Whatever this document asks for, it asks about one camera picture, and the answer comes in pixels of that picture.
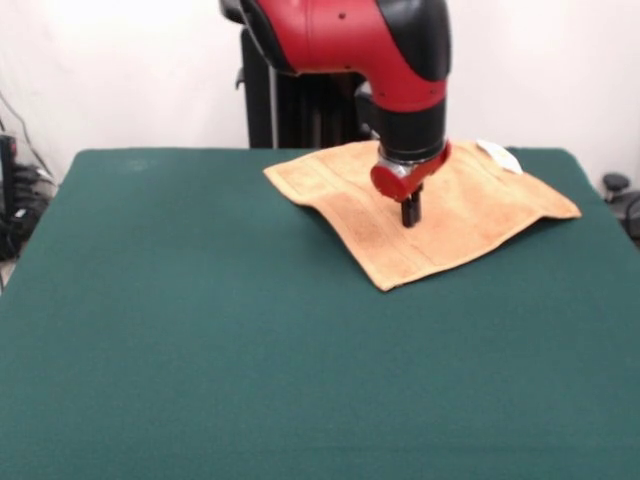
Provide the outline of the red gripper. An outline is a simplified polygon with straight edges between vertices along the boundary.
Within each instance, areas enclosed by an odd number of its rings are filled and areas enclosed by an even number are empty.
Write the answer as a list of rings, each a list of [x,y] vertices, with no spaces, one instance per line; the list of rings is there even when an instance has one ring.
[[[401,202],[401,221],[405,228],[412,228],[420,222],[423,181],[444,166],[451,151],[451,143],[446,141],[444,148],[434,157],[409,162],[390,160],[378,149],[378,160],[370,171],[371,182],[380,194]]]

